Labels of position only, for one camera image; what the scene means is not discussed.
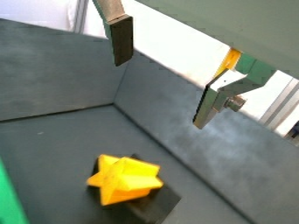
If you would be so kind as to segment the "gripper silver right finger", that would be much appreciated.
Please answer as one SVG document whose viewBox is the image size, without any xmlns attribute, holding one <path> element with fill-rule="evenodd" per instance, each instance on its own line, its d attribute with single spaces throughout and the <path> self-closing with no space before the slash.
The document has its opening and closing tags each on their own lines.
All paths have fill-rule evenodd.
<svg viewBox="0 0 299 224">
<path fill-rule="evenodd" d="M 237 112 L 246 102 L 240 95 L 261 88 L 274 72 L 276 69 L 265 62 L 230 48 L 205 85 L 193 125 L 201 129 L 224 108 Z"/>
</svg>

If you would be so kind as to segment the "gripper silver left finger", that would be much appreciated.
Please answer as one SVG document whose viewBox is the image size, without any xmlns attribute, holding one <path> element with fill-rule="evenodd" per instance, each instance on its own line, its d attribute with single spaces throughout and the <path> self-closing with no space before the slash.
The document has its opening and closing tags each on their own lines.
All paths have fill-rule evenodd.
<svg viewBox="0 0 299 224">
<path fill-rule="evenodd" d="M 113 61 L 118 67 L 133 56 L 133 18 L 125 14 L 121 0 L 92 0 L 92 2 L 102 19 Z"/>
</svg>

